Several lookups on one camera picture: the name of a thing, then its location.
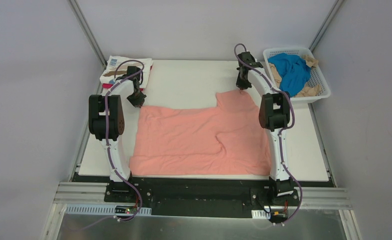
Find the black motor joint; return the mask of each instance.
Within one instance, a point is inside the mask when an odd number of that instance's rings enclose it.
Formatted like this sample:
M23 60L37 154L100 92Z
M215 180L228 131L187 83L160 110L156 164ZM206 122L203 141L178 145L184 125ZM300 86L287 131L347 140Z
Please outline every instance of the black motor joint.
M252 54L250 54L250 52L245 51L243 53L240 53L239 55L237 55L239 59L241 59L245 64L253 67L253 68L263 68L262 64L258 61L256 61L256 59L252 56ZM236 82L236 86L241 89L241 90L245 90L248 89L249 87L252 87L252 84L249 82L249 80L247 79L247 75L249 73L249 68L244 66L241 62L238 63L238 76L237 76L237 82Z
M140 70L141 69L137 66L128 66L127 73L121 77L118 77L116 80L122 80L126 77L131 76L132 74L137 73ZM146 95L140 91L140 83L142 83L144 80L143 73L140 72L129 80L132 81L134 85L134 92L130 96L128 96L127 99L132 104L132 106L136 108L141 108L141 106L143 106L144 104L144 99L146 98Z

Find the laundry basket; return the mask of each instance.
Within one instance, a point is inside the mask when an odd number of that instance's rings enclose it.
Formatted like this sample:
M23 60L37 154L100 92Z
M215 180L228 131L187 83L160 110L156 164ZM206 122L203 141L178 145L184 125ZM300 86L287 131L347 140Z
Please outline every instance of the laundry basket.
M266 62L266 74L268 74L268 77L272 80L272 82L275 84L275 80L272 76L272 72L271 72L271 68L269 67L269 62L268 62L268 58L273 57L275 55L278 55L280 53L286 53L286 54L294 54L294 55L298 55L300 57L302 57L303 55L309 55L311 57L313 57L311 51L309 49L306 49L304 47L275 47L275 48L269 48L269 49L265 49L263 51L263 57L265 58L265 62ZM309 97L309 96L305 96L305 97L294 97L291 98L291 102L294 104L299 104L299 103L312 103L318 99L323 99L323 98L328 98L331 94L330 88L328 87L327 82L325 81L324 75L322 74L321 70L319 69L319 67L313 67L311 68L311 78L308 81L308 86L310 87L314 87L317 84L321 85L321 91L313 97Z

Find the garment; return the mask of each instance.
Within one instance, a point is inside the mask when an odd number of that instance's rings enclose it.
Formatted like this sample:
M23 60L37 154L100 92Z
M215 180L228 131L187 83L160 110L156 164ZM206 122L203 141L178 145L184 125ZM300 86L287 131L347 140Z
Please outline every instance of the garment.
M272 63L269 64L269 68L271 69L272 77L275 80L275 85L277 85L277 88L280 88L282 78L281 78L280 74L278 74L277 68Z
M115 70L116 68L123 62L127 60L132 60L132 58L128 57L123 57L123 56L110 56L109 60L107 61L107 67L100 76L100 82L103 84L103 87L111 87L114 83L115 80L113 77L115 76ZM143 58L143 59L136 59L139 60L140 62L144 63L144 69L143 69L143 82L140 85L140 88L145 89L147 86L147 82L149 81L149 74L151 67L153 65L153 60L151 58ZM116 77L120 77L124 74L127 73L127 68L128 66L137 66L141 68L141 64L137 62L129 62L123 64L118 71L116 72Z
M302 58L306 61L306 65L308 67L314 67L316 68L318 66L318 60L316 60L315 58L309 56L309 55L303 55Z
M308 86L308 83L305 84L305 86L303 87L303 89L296 95L294 96L295 98L299 98L299 97L311 97L311 96L316 96L319 92L321 91L321 85L317 84L316 86L314 86L313 88L311 88L310 86Z
M245 91L217 93L217 107L140 111L133 175L269 175L270 152L259 108Z
M281 53L270 57L268 62L275 65L278 73L283 78L280 89L289 92L291 97L300 92L311 77L311 68L298 55Z

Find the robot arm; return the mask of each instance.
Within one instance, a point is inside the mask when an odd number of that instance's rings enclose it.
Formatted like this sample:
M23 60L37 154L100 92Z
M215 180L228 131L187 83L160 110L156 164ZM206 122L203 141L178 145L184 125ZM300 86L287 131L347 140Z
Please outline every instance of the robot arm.
M286 132L285 129L290 122L290 106L282 93L274 93L272 88L275 83L270 83L270 87L265 79L259 74L265 74L261 63L250 54L243 52L238 55L245 64L251 66L250 69L239 62L239 75L237 77L237 87L242 89L255 87L262 102L259 109L259 123L265 129L269 148L271 152L271 172L270 187L271 198L288 196L294 193L294 184L291 176L284 169L288 166L286 151Z
M131 75L141 71L139 67L129 66L127 74L116 79L121 81L110 89L111 93L107 96L108 113L109 113L109 136L106 137L106 109L104 95L91 95L89 99L89 129L90 133L96 136L103 146L106 159L109 160L110 180L122 182L119 176L128 180L131 176L129 168L129 157L124 154L122 145L122 134L125 129L125 120L122 106L130 103L136 108L140 108L146 97L140 92L140 79L142 73L135 75L133 78L126 79ZM128 100L129 103L122 103L122 100Z

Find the beige cloth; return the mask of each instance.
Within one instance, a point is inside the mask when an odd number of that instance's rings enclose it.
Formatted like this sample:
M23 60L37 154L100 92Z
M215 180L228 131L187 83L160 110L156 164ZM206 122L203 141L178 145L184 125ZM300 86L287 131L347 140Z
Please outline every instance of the beige cloth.
M305 86L303 87L302 91L300 91L295 98L299 97L311 97L311 96L316 96L319 92L321 91L321 85L317 84L315 87L311 88L308 86L308 83L305 83Z
M310 61L310 63L313 63L313 67L316 67L316 66L318 66L318 60L316 60L316 59L314 59L314 58L311 58L311 59L313 59L313 60L315 60L316 62L314 63L314 62L311 62ZM280 74L278 73L278 71L277 71L277 68L275 67L275 65L274 64L269 64L269 67L271 68L271 72L272 72L272 76L274 77L274 80L275 80L275 84L277 85L277 87L280 87L280 84L281 84L281 81L282 81L282 78L281 78L281 76L280 76ZM321 85L319 85L319 84L317 84L315 87L313 87L313 88L311 88L310 86L308 86L308 83L305 83L305 86L303 87L303 89L296 95L296 96L294 96L295 98L299 98L299 97L311 97L311 96L316 96L319 92L321 91Z
M274 78L275 84L277 85L277 88L278 88L278 87L280 87L282 78L281 78L280 74L278 74L277 68L275 67L274 64L270 63L269 67L271 68L272 77Z
M309 56L309 55L303 55L302 59L304 59L306 61L306 65L308 67L317 67L318 66L318 60L316 60L315 58Z

